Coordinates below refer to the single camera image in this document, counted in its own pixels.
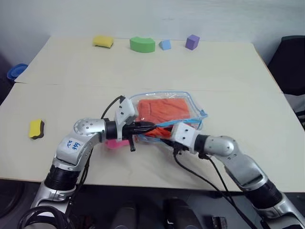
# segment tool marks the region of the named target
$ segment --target white wall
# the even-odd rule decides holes
[[[253,42],[269,62],[281,37],[305,34],[305,1],[0,0],[0,54],[11,64],[29,63],[50,35],[181,40],[192,33]]]

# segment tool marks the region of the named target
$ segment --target white table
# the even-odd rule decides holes
[[[0,106],[0,177],[42,181],[61,139],[80,118],[98,118],[114,97],[131,96],[145,89],[77,85],[14,85]],[[281,93],[189,90],[208,113],[203,133],[234,137],[277,187],[285,192],[305,191],[305,133]],[[113,118],[114,107],[107,117]],[[45,136],[28,138],[30,120],[45,120]],[[223,189],[208,161],[183,154],[183,164]],[[237,186],[214,160],[229,190]],[[137,144],[111,151],[97,145],[91,158],[88,184],[200,188],[210,190],[178,167],[172,153],[161,146]]]
[[[90,38],[51,37],[17,82],[154,90],[281,92],[251,43],[185,41],[152,53],[130,50],[128,39],[108,48]]]

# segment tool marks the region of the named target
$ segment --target purple block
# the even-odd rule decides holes
[[[185,47],[194,50],[198,46],[200,37],[197,37],[195,35],[191,35],[186,39]]]

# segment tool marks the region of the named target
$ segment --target clear plastic bag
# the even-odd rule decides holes
[[[158,141],[168,138],[170,127],[177,122],[185,122],[196,129],[202,128],[202,120],[207,117],[188,92],[166,91],[136,94],[130,97],[133,106],[138,110],[136,121],[155,123],[158,128],[138,138],[143,141]]]

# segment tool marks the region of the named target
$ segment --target orange cloth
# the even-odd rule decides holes
[[[184,99],[142,99],[138,103],[137,121],[164,123],[177,119],[190,118],[188,105]],[[171,132],[158,127],[145,134],[149,137],[169,138]]]

